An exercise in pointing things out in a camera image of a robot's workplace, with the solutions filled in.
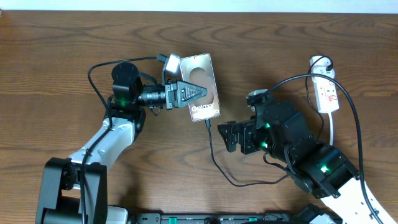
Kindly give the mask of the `Galaxy smartphone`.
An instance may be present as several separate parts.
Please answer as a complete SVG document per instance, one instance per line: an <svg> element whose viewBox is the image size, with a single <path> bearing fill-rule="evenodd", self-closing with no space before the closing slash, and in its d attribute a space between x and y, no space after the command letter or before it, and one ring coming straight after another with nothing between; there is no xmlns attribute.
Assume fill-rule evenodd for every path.
<svg viewBox="0 0 398 224"><path fill-rule="evenodd" d="M182 79L206 89L205 96L189 103L193 122L216 118L221 115L215 74L209 53L180 59Z"/></svg>

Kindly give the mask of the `white power strip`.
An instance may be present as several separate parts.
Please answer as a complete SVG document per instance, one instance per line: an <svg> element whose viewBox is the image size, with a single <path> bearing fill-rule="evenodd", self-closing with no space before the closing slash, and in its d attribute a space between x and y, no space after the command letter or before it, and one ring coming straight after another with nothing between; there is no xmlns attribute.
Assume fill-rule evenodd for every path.
<svg viewBox="0 0 398 224"><path fill-rule="evenodd" d="M310 59L310 73L335 78L332 60L328 57L316 55ZM322 114L332 114L339 109L339 102L335 84L327 78L312 77L314 84L317 110Z"/></svg>

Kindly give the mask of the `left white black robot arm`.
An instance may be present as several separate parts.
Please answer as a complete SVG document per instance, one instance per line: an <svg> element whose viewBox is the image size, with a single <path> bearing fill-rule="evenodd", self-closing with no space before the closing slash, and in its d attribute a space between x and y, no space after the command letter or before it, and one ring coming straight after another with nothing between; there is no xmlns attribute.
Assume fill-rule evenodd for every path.
<svg viewBox="0 0 398 224"><path fill-rule="evenodd" d="M77 152L44 167L36 223L131 223L128 209L109 205L108 172L142 131L146 108L182 108L208 90L183 80L157 83L133 60L113 61L113 95L102 103L103 124Z"/></svg>

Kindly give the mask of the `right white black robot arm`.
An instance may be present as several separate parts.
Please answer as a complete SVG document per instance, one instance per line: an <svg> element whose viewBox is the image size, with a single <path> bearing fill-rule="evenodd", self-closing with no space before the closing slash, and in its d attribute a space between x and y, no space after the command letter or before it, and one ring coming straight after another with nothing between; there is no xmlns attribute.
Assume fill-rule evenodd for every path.
<svg viewBox="0 0 398 224"><path fill-rule="evenodd" d="M317 141L302 114L289 101L271 94L258 102L248 97L255 114L248 121L218 125L229 152L265 151L286 163L284 169L303 191L320 199L346 223L394 223L366 185L359 170L336 147Z"/></svg>

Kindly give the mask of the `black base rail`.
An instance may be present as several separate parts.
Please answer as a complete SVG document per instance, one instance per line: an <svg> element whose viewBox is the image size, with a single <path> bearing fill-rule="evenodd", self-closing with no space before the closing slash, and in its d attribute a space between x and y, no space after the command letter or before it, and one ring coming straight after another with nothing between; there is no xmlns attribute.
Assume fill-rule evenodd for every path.
<svg viewBox="0 0 398 224"><path fill-rule="evenodd" d="M237 223L297 223L286 213L267 214L133 214L128 224L237 224Z"/></svg>

